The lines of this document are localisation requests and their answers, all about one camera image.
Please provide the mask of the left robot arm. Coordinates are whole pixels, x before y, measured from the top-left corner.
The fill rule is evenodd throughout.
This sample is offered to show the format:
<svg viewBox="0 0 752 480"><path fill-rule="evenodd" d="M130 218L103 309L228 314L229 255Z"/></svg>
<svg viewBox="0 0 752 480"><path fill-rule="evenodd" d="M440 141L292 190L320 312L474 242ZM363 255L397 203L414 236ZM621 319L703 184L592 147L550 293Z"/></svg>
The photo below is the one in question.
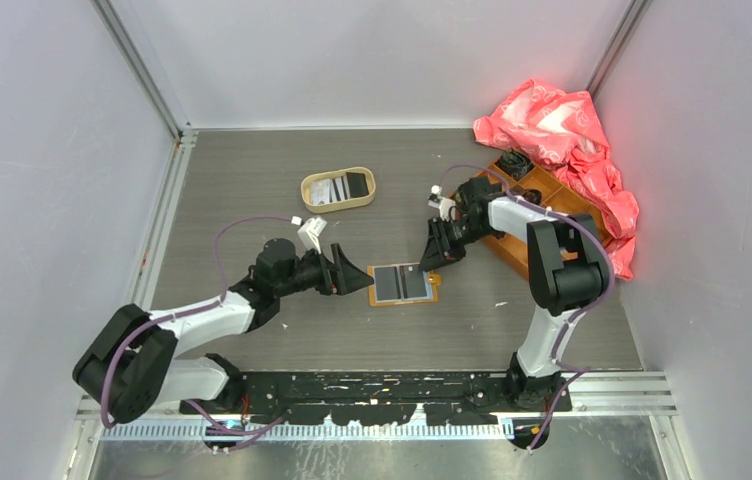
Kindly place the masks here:
<svg viewBox="0 0 752 480"><path fill-rule="evenodd" d="M107 425L128 424L172 402L209 414L237 412L247 397L242 371L220 354L184 360L184 352L257 330L279 313L285 296L306 290L342 296L373 282L337 243L327 254L299 255L291 241L271 239L247 275L221 295L157 312L134 303L120 307L77 361L72 379L99 403Z"/></svg>

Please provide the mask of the orange card holder wallet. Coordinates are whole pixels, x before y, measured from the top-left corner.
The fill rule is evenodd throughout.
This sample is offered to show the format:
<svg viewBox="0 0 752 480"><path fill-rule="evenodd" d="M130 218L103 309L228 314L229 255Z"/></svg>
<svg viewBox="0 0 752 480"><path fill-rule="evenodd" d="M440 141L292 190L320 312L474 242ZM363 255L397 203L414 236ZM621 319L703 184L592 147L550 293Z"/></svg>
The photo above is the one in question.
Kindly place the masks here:
<svg viewBox="0 0 752 480"><path fill-rule="evenodd" d="M424 271L418 263L369 266L374 283L368 289L372 307L434 303L439 299L441 277Z"/></svg>

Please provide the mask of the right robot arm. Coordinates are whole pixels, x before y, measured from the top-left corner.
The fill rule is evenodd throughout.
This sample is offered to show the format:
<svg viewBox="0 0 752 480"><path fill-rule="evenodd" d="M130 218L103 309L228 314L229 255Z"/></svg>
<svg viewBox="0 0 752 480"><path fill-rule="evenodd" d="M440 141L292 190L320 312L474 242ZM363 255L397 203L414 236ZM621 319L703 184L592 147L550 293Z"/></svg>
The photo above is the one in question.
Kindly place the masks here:
<svg viewBox="0 0 752 480"><path fill-rule="evenodd" d="M504 390L517 409L534 409L561 378L561 353L573 327L614 281L593 217L541 207L482 176L461 184L451 197L435 185L428 203L438 214L427 223L419 262L424 271L458 262L467 245L485 237L507 234L526 245L536 307L527 336L510 360Z"/></svg>

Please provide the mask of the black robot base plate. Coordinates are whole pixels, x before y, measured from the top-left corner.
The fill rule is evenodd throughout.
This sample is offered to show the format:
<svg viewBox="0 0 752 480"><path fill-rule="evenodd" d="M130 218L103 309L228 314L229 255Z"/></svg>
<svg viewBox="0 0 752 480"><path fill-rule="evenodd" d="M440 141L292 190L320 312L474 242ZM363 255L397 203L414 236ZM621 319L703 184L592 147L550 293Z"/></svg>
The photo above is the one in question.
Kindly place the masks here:
<svg viewBox="0 0 752 480"><path fill-rule="evenodd" d="M501 414L570 410L564 383L559 373L525 381L511 371L253 371L198 405L212 416L245 415L259 424L404 425L420 410L429 426L493 425Z"/></svg>

